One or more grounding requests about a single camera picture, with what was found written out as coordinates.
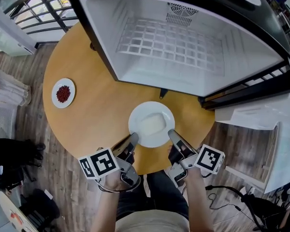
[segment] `dried cranberry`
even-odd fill
[[[64,103],[68,100],[71,95],[70,89],[68,86],[61,86],[56,93],[57,99],[59,102]]]

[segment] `small white plate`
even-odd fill
[[[61,86],[68,86],[69,89],[70,89],[70,92],[71,92],[68,100],[65,101],[64,103],[61,103],[60,101],[58,101],[58,98],[57,98],[57,95],[56,95],[57,91],[59,90],[59,88]],[[63,79],[59,80],[58,82],[56,82],[56,84],[53,87],[53,90],[52,90],[52,101],[53,101],[53,104],[57,108],[65,108],[65,107],[69,106],[73,102],[74,96],[75,96],[75,86],[74,86],[73,81],[68,79],[68,78],[63,78]]]
[[[142,135],[140,133],[139,124],[140,122],[151,114],[162,114],[165,120],[166,127],[152,135]],[[147,101],[138,105],[129,118],[129,131],[130,134],[136,132],[139,136],[139,144],[147,148],[156,148],[164,145],[169,141],[168,131],[175,128],[175,120],[171,110],[165,105],[155,102]]]

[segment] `white bowl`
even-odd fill
[[[145,135],[140,132],[140,122],[151,114],[162,114],[165,120],[165,128],[152,135]],[[139,136],[139,144],[148,147],[156,148],[169,141],[168,131],[175,128],[175,120],[171,110],[165,105],[155,102],[147,101],[138,105],[129,118],[130,134],[136,132]]]

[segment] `cable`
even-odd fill
[[[257,220],[257,218],[256,218],[256,215],[255,215],[255,213],[254,213],[254,211],[253,211],[253,209],[252,209],[252,207],[251,207],[251,205],[250,205],[250,202],[247,200],[247,197],[246,197],[246,196],[244,196],[244,195],[243,195],[242,193],[240,193],[237,189],[232,188],[232,187],[227,187],[227,186],[212,186],[212,185],[205,187],[206,190],[212,190],[212,189],[216,189],[216,188],[226,188],[226,189],[229,189],[229,190],[235,192],[238,196],[240,196],[240,197],[241,197],[241,201],[244,202],[244,203],[247,205],[247,207],[248,207],[248,209],[249,209],[249,211],[250,211],[250,213],[251,213],[252,219],[253,219],[253,221],[255,222],[255,224],[257,225],[257,227],[258,227],[262,232],[268,232],[268,231],[269,231],[268,229],[265,229],[264,227],[262,227],[262,226],[260,225],[260,223],[258,222],[258,220]]]
[[[97,180],[95,180],[95,181],[97,182],[99,189],[101,191],[110,192],[110,193],[122,193],[122,192],[132,191],[132,190],[136,189],[140,185],[142,180],[141,180],[141,177],[139,177],[137,183],[134,186],[127,188],[127,189],[124,189],[124,190],[110,190],[110,189],[108,189],[100,184],[101,179],[99,181],[97,181]]]
[[[183,189],[183,191],[182,191],[182,195],[184,195],[186,189],[187,189],[187,186],[184,187],[184,189]]]
[[[216,224],[219,224],[219,223],[221,223],[221,222],[224,222],[224,221],[227,221],[227,220],[229,220],[229,219],[231,219],[231,218],[234,218],[234,217],[236,217],[236,216],[238,216],[239,214],[241,214],[241,213],[243,213],[246,217],[248,217],[253,223],[255,223],[249,216],[247,216],[245,213],[244,213],[244,210],[246,209],[246,207],[242,210],[240,207],[238,207],[237,205],[235,205],[235,204],[232,204],[232,203],[228,203],[228,204],[225,204],[225,205],[223,205],[223,206],[221,206],[221,207],[219,207],[219,208],[213,208],[212,207],[212,205],[213,205],[213,203],[214,203],[214,201],[216,200],[216,197],[217,197],[217,194],[215,194],[215,193],[210,193],[208,196],[207,196],[207,198],[209,199],[209,200],[211,200],[212,202],[211,202],[211,204],[210,204],[210,206],[209,206],[209,208],[211,209],[211,210],[219,210],[219,209],[221,209],[221,208],[223,208],[223,207],[226,207],[226,206],[228,206],[228,205],[233,205],[238,211],[239,211],[239,213],[238,214],[236,214],[235,216],[233,216],[233,217],[230,217],[230,218],[228,218],[228,219],[226,219],[226,220],[223,220],[223,221],[220,221],[220,222],[218,222],[218,223],[216,223]]]
[[[207,178],[208,176],[211,176],[212,175],[212,173],[209,173],[208,175],[202,175],[202,178]]]

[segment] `black chair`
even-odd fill
[[[60,216],[60,211],[54,200],[40,189],[35,189],[33,194],[25,198],[21,196],[21,212],[30,220],[39,232],[50,228],[50,223]]]

